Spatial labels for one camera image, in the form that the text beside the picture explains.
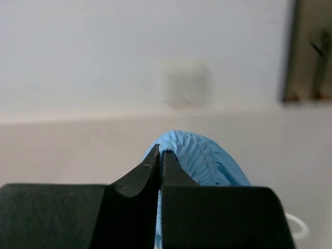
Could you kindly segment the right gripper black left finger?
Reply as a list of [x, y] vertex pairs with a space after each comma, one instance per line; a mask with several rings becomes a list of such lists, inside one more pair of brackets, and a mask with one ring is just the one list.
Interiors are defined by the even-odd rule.
[[159, 147], [110, 185], [6, 184], [1, 248], [153, 248]]

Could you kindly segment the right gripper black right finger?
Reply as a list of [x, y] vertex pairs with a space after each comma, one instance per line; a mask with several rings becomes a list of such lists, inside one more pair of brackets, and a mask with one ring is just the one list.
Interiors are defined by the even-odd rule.
[[283, 207], [267, 187], [206, 187], [163, 154], [164, 248], [294, 248]]

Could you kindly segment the light blue mesh shorts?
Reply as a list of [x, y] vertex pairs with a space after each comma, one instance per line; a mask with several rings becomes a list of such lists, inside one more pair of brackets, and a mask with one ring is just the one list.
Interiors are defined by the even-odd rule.
[[[169, 131], [156, 139], [160, 152], [162, 177], [163, 154], [174, 154], [179, 166], [198, 185], [206, 187], [259, 187], [252, 186], [234, 159], [213, 140], [188, 131]], [[284, 211], [295, 243], [309, 236], [309, 227], [297, 216]], [[158, 193], [155, 247], [162, 246], [162, 193]]]

